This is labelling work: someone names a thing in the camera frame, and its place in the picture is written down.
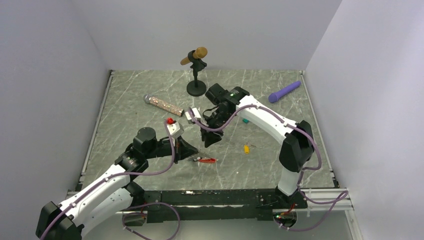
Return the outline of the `red carabiner keyring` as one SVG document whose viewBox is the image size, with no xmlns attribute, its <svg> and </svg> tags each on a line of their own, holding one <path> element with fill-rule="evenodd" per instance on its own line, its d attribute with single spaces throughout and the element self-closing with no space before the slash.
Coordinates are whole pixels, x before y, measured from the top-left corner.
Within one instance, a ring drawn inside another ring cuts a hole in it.
<svg viewBox="0 0 424 240">
<path fill-rule="evenodd" d="M 217 162 L 215 158 L 199 158 L 197 159 L 200 163 L 206 163 L 206 164 L 214 164 Z"/>
</svg>

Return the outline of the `yellow tag key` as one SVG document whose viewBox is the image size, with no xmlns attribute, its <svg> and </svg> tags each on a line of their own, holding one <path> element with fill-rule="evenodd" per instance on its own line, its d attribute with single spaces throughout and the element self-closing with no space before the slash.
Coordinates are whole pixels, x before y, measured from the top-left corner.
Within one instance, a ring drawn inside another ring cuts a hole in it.
<svg viewBox="0 0 424 240">
<path fill-rule="evenodd" d="M 257 146 L 251 143 L 246 143 L 243 145 L 243 151 L 245 154 L 250 154 L 252 149 L 255 149 Z"/>
</svg>

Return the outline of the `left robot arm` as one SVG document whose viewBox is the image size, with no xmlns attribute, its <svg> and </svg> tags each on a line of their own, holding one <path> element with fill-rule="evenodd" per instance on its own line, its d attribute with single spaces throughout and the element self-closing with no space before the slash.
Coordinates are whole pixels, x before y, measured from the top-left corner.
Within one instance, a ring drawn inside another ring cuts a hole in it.
<svg viewBox="0 0 424 240">
<path fill-rule="evenodd" d="M 139 209 L 145 191 L 134 179 L 146 175 L 149 159 L 170 156 L 176 164 L 199 153 L 174 125 L 165 129 L 167 136 L 161 139 L 151 127 L 139 129 L 103 175 L 61 203 L 48 202 L 41 209 L 35 235 L 40 240 L 81 240 L 116 212 Z"/>
</svg>

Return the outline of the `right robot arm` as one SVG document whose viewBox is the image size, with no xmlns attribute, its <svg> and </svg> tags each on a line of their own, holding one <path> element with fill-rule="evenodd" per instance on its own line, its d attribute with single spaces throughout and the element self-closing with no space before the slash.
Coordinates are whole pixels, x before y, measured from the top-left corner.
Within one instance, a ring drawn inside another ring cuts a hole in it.
<svg viewBox="0 0 424 240">
<path fill-rule="evenodd" d="M 201 140 L 206 148 L 222 139 L 223 126 L 233 116 L 249 120 L 280 144 L 282 173 L 275 199 L 280 207 L 288 208 L 295 202 L 302 168 L 314 152 L 311 125 L 305 120 L 298 123 L 281 116 L 238 86 L 225 90 L 216 83 L 206 91 L 205 96 L 214 105 L 210 109 L 211 115 L 203 117 L 210 129 L 201 129 Z"/>
</svg>

